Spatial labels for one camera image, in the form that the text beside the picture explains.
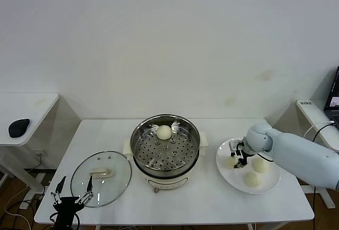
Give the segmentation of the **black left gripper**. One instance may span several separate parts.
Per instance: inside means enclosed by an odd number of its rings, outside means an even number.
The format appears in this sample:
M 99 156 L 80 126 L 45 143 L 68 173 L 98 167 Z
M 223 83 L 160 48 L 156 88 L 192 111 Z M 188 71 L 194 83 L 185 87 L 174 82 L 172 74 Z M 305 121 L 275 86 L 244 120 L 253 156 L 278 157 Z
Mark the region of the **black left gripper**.
M 61 197 L 66 176 L 57 184 L 54 192 L 51 193 L 54 202 L 53 207 L 56 210 L 52 216 L 56 216 L 53 220 L 53 229 L 73 229 L 73 220 L 76 218 L 76 229 L 80 228 L 80 218 L 78 212 L 84 209 L 86 205 L 93 198 L 93 178 L 90 179 L 87 184 L 86 191 L 77 197 Z

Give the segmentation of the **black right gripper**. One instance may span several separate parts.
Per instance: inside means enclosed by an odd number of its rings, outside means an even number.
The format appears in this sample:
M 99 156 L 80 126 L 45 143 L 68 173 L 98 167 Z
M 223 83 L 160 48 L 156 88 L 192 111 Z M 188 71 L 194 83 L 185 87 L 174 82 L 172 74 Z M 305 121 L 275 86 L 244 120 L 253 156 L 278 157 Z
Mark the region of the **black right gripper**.
M 249 149 L 246 141 L 236 140 L 236 151 L 231 150 L 230 155 L 236 157 L 235 169 L 242 169 L 248 164 L 248 157 L 251 157 L 251 150 Z

